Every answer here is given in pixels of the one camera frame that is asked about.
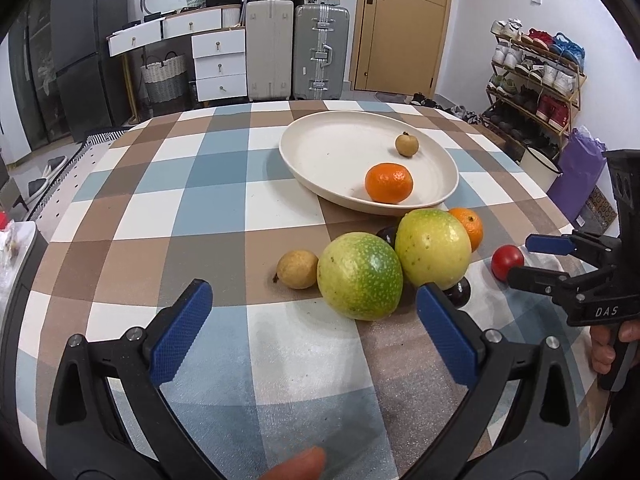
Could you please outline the right hand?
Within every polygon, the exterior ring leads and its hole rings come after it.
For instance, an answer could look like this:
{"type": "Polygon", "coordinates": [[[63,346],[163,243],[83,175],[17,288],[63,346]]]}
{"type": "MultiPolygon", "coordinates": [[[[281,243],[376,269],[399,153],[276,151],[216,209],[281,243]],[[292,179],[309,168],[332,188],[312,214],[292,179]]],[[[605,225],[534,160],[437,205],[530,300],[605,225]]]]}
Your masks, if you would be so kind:
{"type": "MultiPolygon", "coordinates": [[[[608,374],[615,360],[615,350],[612,345],[612,330],[606,326],[591,326],[591,368],[597,374],[608,374]]],[[[640,322],[632,320],[623,322],[618,332],[618,338],[623,342],[633,342],[640,339],[640,322]]]]}

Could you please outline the left hand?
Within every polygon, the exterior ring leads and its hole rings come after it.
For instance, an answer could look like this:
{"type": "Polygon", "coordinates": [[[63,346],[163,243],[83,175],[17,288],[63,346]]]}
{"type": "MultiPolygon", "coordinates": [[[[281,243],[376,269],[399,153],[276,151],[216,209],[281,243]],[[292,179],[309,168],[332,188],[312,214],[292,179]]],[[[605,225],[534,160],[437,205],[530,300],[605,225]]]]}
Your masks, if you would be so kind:
{"type": "Polygon", "coordinates": [[[260,480],[319,480],[326,466],[326,451],[314,446],[269,469],[260,480]]]}

